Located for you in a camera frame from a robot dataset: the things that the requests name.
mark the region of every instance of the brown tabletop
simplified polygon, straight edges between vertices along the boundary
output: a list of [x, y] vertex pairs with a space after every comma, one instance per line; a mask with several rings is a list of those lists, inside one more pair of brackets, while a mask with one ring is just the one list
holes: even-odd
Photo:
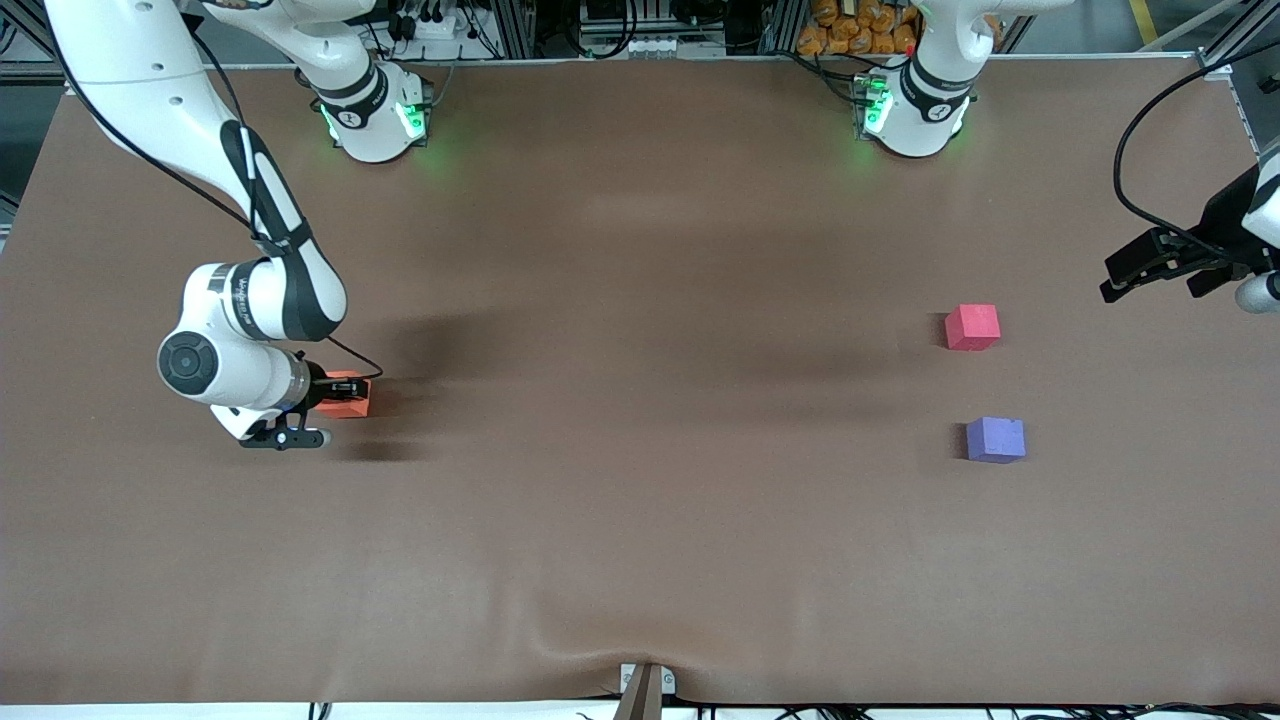
[[[1115, 141], [1192, 67], [992, 63], [923, 161], [788, 63], [463, 68], [379, 167], [238, 73], [388, 374], [288, 454], [155, 372], [242, 229], [64, 100], [0, 256], [0, 701], [573, 697], [637, 659], [703, 701], [1280, 700], [1280, 320], [1097, 292], [1146, 229]], [[1197, 83], [1126, 179], [1192, 223], [1251, 161]], [[940, 346], [957, 302], [1004, 340]], [[960, 459], [980, 415], [1029, 457]]]

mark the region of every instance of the purple block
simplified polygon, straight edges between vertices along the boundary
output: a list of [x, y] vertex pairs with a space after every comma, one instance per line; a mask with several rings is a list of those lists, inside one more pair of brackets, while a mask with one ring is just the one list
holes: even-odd
[[1012, 462], [1027, 457], [1023, 421], [1015, 418], [978, 418], [969, 423], [969, 460]]

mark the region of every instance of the blue cube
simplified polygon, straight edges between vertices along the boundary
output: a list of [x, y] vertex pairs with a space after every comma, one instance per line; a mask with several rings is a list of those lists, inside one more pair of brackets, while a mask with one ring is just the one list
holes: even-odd
[[1012, 462], [1027, 457], [1023, 421], [1016, 418], [978, 418], [969, 423], [969, 460]]

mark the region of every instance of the yellow tape strip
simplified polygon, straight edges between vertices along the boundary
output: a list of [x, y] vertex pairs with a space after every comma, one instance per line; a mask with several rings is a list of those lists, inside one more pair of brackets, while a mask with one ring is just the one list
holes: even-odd
[[1138, 35], [1142, 36], [1142, 44], [1155, 42], [1160, 37], [1160, 33], [1156, 32], [1156, 23], [1151, 22], [1151, 10], [1147, 8], [1147, 0], [1129, 0], [1129, 9], [1133, 10], [1133, 19], [1138, 23]]

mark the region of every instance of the pink cube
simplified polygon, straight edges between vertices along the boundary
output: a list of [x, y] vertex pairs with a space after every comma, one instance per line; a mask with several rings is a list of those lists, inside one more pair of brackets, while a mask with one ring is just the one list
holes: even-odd
[[946, 320], [947, 347], [987, 350], [1000, 340], [995, 305], [957, 305]]

